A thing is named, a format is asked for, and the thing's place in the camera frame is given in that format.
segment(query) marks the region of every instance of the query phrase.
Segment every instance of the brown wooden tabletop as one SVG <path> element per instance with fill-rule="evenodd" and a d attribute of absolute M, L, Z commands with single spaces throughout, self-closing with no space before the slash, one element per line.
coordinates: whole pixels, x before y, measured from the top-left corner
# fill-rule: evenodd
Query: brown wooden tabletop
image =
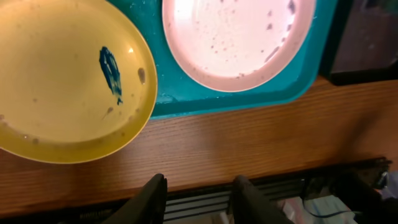
<path fill-rule="evenodd" d="M 98 161 L 53 165 L 0 151 L 0 217 L 128 198 L 156 173 L 173 191 L 379 156 L 397 169 L 397 137 L 398 81 L 319 78 L 287 105 L 150 121 Z"/>

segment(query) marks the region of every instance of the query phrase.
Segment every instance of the dark blue stain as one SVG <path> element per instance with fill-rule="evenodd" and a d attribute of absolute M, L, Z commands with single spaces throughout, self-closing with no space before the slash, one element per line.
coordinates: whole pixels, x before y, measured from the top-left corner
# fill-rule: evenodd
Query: dark blue stain
<path fill-rule="evenodd" d="M 99 63 L 101 64 L 101 69 L 105 75 L 106 82 L 112 90 L 112 94 L 118 98 L 118 105 L 119 103 L 123 103 L 121 99 L 122 86 L 120 82 L 120 72 L 118 65 L 116 64 L 116 59 L 107 47 L 102 47 L 99 52 Z"/>

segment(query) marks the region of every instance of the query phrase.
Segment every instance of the wire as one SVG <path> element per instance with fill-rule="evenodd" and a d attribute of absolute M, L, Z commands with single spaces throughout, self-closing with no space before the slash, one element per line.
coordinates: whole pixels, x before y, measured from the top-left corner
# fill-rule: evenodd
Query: wire
<path fill-rule="evenodd" d="M 304 208 L 304 210 L 305 210 L 306 212 L 308 212 L 310 215 L 312 215 L 312 216 L 314 216 L 314 217 L 317 217 L 317 218 L 330 218 L 330 217 L 334 217 L 334 216 L 336 216 L 336 215 L 340 215 L 340 214 L 346 213 L 346 212 L 360 213 L 360 212 L 354 212 L 354 211 L 340 211 L 340 212 L 335 212 L 335 213 L 331 213 L 331 214 L 328 214 L 328 215 L 316 215 L 316 214 L 314 214 L 314 213 L 308 211 L 308 209 L 305 207 L 305 204 L 304 204 L 304 200 L 303 200 L 303 199 L 302 199 L 302 201 L 303 201 L 303 208 Z"/>

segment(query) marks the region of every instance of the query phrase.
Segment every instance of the white plate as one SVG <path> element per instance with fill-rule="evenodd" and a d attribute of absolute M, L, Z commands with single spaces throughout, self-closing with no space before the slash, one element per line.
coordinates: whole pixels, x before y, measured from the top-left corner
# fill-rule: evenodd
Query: white plate
<path fill-rule="evenodd" d="M 315 0 L 164 0 L 171 52 L 196 82 L 243 91 L 276 76 L 299 51 Z"/>

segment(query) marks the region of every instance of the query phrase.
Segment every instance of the wood grain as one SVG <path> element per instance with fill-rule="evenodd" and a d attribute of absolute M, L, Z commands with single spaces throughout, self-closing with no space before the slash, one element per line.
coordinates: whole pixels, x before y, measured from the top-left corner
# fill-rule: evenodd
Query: wood grain
<path fill-rule="evenodd" d="M 0 151 L 0 217 L 132 197 L 154 174 L 169 191 L 357 161 L 398 162 L 398 81 L 319 78 L 287 105 L 150 121 L 119 152 L 77 165 Z"/>

